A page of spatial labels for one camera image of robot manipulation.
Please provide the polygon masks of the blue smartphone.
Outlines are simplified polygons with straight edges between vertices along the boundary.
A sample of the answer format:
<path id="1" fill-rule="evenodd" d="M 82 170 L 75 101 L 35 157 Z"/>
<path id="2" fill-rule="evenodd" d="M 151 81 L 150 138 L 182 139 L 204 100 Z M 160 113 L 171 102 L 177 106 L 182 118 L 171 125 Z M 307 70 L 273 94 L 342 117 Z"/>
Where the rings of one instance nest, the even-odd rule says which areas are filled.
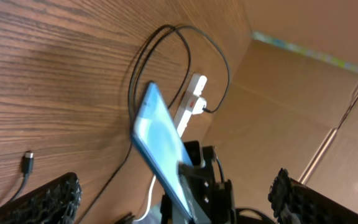
<path id="1" fill-rule="evenodd" d="M 190 185 L 180 176 L 180 166 L 191 169 L 193 164 L 154 82 L 148 83 L 144 92 L 131 138 L 180 215 L 189 223 L 209 223 Z"/>

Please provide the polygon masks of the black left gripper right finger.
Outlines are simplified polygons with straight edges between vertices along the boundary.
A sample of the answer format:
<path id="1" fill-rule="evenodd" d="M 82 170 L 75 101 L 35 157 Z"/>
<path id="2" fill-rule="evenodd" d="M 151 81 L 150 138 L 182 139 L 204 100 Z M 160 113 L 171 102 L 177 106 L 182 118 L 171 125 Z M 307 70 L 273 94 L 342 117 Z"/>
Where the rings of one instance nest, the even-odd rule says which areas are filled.
<path id="1" fill-rule="evenodd" d="M 358 224 L 358 213 L 292 179 L 280 169 L 268 201 L 279 223 Z"/>

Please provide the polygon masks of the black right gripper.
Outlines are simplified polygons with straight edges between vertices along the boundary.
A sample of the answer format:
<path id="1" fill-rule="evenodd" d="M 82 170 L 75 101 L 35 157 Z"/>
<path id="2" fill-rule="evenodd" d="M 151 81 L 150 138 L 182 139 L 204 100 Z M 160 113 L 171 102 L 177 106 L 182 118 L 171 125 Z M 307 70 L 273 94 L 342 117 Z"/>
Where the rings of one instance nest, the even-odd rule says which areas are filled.
<path id="1" fill-rule="evenodd" d="M 192 166 L 178 165 L 190 218 L 182 215 L 173 200 L 164 194 L 160 205 L 161 223 L 237 223 L 232 183 L 224 172 L 214 146 L 202 146 L 199 141 L 184 143 Z"/>

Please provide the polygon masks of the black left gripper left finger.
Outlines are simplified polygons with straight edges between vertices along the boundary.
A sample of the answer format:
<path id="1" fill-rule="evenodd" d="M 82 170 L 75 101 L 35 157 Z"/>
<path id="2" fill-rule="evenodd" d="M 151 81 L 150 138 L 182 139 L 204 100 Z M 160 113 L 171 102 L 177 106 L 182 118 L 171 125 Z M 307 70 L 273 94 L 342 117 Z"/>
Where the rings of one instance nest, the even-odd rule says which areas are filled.
<path id="1" fill-rule="evenodd" d="M 72 224 L 81 203 L 77 175 L 59 178 L 0 207 L 0 224 Z"/>

